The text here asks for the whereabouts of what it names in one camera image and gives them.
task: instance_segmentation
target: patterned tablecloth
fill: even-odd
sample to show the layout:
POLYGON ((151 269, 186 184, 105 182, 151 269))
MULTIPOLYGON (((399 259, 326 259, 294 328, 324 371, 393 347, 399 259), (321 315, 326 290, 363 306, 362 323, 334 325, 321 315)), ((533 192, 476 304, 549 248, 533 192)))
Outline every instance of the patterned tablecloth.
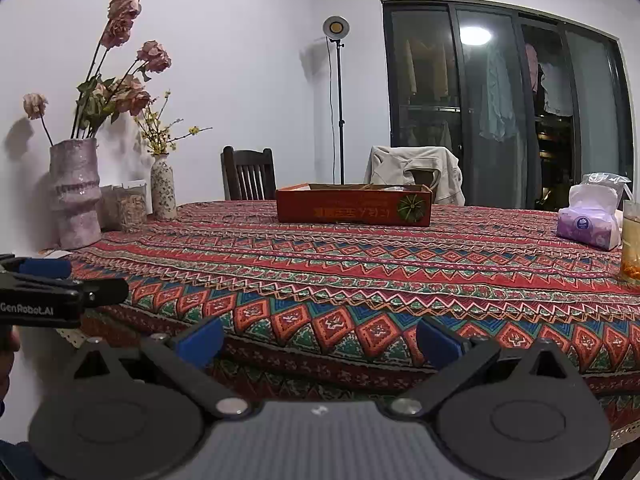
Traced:
POLYGON ((395 395, 433 370, 415 340, 434 314, 505 347, 554 339, 613 428, 640 418, 640 290, 620 252, 555 236, 556 215, 433 206, 431 227, 279 224, 274 202, 194 203, 180 220, 111 232, 71 256, 123 276, 126 304, 86 316, 113 343, 220 316, 210 373, 252 397, 395 395))

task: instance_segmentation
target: plastic bag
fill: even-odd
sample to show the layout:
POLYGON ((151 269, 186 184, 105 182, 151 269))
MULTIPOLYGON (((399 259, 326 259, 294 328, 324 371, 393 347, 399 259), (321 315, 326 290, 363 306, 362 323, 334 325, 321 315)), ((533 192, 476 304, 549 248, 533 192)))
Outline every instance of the plastic bag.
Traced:
POLYGON ((582 177, 582 184, 597 184, 599 186, 607 186, 616 191, 618 201, 616 208, 622 198, 625 190, 625 184, 631 182, 626 176, 616 175, 615 173, 587 173, 582 177))
POLYGON ((620 244, 616 190, 607 185, 578 184, 569 190, 569 207, 558 212, 556 234, 607 251, 620 244))

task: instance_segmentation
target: glass jar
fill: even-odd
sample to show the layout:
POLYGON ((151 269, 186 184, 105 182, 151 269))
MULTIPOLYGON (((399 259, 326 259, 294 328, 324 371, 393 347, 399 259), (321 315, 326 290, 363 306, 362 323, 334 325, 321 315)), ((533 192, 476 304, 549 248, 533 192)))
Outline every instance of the glass jar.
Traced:
POLYGON ((622 221, 620 276, 640 285, 640 204, 625 200, 622 221))

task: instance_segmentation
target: floral vase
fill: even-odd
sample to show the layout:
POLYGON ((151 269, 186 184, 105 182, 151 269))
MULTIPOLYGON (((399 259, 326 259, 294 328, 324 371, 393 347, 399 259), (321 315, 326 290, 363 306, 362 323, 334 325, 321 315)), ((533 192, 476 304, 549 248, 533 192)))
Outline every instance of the floral vase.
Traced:
POLYGON ((96 212, 100 200, 96 147, 95 139, 67 139, 49 150, 52 209, 62 249, 86 247, 102 236, 96 212))
POLYGON ((156 220, 178 217, 175 206, 174 170, 166 161, 167 155, 154 155, 151 167, 151 205, 156 220))

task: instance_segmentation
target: red cardboard box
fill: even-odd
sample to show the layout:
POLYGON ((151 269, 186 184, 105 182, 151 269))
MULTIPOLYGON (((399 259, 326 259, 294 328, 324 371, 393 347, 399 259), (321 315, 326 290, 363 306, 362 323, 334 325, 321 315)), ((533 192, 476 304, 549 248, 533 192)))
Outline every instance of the red cardboard box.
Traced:
POLYGON ((299 184, 276 190, 278 220, 288 223, 354 222, 428 227, 432 201, 431 189, 418 185, 299 184))

